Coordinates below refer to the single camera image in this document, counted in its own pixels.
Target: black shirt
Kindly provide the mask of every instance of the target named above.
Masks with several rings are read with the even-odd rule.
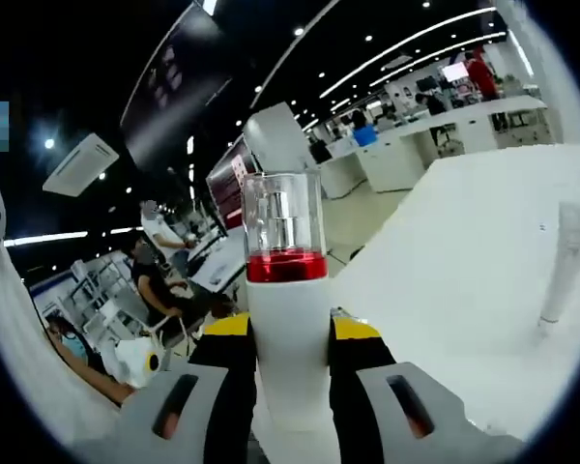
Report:
[[[447,109],[445,108],[445,105],[438,100],[436,97],[432,96],[432,95],[427,95],[427,102],[425,103],[425,105],[427,106],[427,109],[429,110],[429,114],[431,114],[432,116],[436,115],[436,114],[441,114],[444,113],[445,111],[447,111]]]
[[[133,279],[133,282],[135,282],[135,286],[138,285],[139,278],[142,276],[147,276],[150,279],[149,284],[151,286],[151,290],[165,307],[170,308],[180,306],[179,300],[181,299],[170,292],[170,289],[165,283],[165,280],[163,280],[163,276],[161,275],[160,270],[155,264],[148,265],[138,263],[137,261],[133,262],[133,267],[131,268],[131,278]],[[165,315],[154,306],[149,304],[144,297],[142,297],[142,300],[146,306],[148,306],[148,324],[150,326],[155,326],[165,317]]]

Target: computer screen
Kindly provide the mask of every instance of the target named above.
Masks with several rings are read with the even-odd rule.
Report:
[[[420,90],[420,92],[427,92],[428,90],[438,89],[438,82],[436,82],[436,79],[432,75],[429,75],[428,77],[419,79],[417,81],[417,88]]]
[[[162,171],[183,153],[196,122],[246,63],[236,41],[191,3],[151,56],[121,118],[137,167]]]
[[[230,148],[206,177],[226,230],[243,224],[241,192],[246,174],[257,172],[249,147],[241,138]]]
[[[466,71],[466,66],[464,63],[455,63],[453,65],[445,66],[441,69],[443,72],[443,76],[449,82],[453,82],[454,80],[463,79],[464,77],[468,77],[468,71]]]

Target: ceiling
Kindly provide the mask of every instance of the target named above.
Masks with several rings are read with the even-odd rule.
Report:
[[[165,200],[172,188],[134,166],[119,121],[131,90],[168,29],[188,0],[120,0],[85,3],[26,3],[10,17],[14,31],[3,43],[0,100],[11,104],[11,147],[0,157],[0,186],[8,211],[8,238],[88,231],[84,239],[9,248],[20,273],[30,281],[50,276],[51,267],[67,269],[75,259],[119,245],[120,236],[103,231],[137,225],[138,200]],[[469,17],[428,33],[367,67],[329,96],[324,90],[366,60],[435,23],[489,6],[477,0],[383,2],[340,0],[305,33],[262,91],[254,108],[254,89],[261,85],[296,37],[329,4],[328,0],[218,0],[214,20],[245,51],[248,71],[224,90],[215,113],[198,121],[191,158],[176,154],[174,165],[195,164],[196,188],[241,131],[236,121],[276,104],[296,100],[293,110],[321,120],[331,116],[332,101],[367,94],[380,68],[400,52],[424,56],[446,46],[506,30],[493,13]],[[366,36],[372,36],[366,42]],[[89,131],[120,155],[103,181],[78,198],[42,191],[48,157],[72,147]],[[44,140],[53,137],[52,152]]]

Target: red liquid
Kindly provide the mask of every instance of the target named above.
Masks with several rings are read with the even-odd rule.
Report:
[[[326,275],[327,260],[322,253],[304,248],[251,254],[247,260],[247,280],[250,282],[297,282]]]

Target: red shirt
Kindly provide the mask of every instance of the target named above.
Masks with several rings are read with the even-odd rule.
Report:
[[[497,95],[492,71],[480,60],[471,60],[466,65],[469,78],[479,87],[484,97]]]

